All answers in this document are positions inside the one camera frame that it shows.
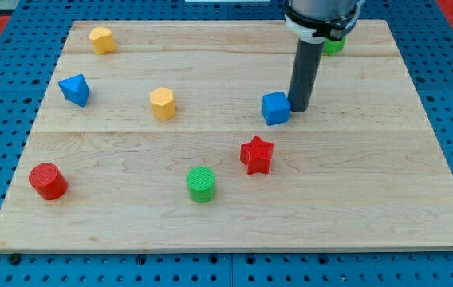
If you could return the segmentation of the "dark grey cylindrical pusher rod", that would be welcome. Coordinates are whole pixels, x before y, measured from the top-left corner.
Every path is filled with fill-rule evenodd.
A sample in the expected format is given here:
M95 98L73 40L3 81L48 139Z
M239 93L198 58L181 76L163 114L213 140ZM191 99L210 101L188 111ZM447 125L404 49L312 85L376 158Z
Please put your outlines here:
M297 43L288 91L288 101L292 112L304 112L309 107L323 47L324 42L310 44L299 40Z

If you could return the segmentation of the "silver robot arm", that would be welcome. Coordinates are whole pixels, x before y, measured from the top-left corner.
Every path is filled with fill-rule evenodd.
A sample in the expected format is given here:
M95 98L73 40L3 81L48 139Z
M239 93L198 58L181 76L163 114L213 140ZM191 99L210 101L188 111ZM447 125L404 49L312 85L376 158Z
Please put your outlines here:
M288 91L291 111L307 110L325 43L343 41L355 27L363 5L363 0L286 2L286 28L298 38Z

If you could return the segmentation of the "green block behind arm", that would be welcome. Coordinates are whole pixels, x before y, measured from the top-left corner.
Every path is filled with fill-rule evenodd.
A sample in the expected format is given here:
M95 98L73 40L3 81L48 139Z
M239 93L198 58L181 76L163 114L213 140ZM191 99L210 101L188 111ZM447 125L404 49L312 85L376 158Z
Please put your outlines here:
M323 47L323 53L328 55L328 56L335 56L337 53L341 52L345 46L345 41L347 37L344 36L341 40L339 41L333 41L327 39L325 41L324 47Z

